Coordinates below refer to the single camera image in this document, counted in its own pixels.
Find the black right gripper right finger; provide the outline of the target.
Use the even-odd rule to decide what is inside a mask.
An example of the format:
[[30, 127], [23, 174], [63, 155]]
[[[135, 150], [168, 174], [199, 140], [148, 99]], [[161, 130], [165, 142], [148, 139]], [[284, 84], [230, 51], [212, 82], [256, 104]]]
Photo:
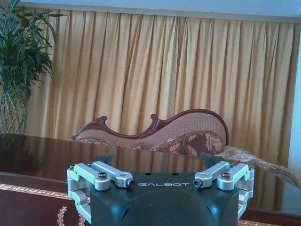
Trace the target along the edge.
[[200, 158], [206, 170], [195, 173], [193, 184], [196, 188], [211, 187], [213, 182], [222, 191], [238, 189], [238, 219], [242, 217], [247, 202], [253, 197], [254, 169], [245, 164], [233, 165], [220, 156], [202, 153]]

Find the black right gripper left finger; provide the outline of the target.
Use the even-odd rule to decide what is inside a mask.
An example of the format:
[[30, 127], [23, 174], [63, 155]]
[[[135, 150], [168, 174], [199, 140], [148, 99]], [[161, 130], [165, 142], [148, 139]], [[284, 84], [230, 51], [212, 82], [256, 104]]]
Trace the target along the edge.
[[130, 172], [120, 171], [102, 161], [71, 165], [66, 175], [68, 197], [75, 202], [78, 213], [90, 224], [92, 223], [91, 207], [86, 190], [93, 187], [100, 192], [107, 191], [112, 182], [115, 186], [125, 189], [135, 186], [134, 177]]

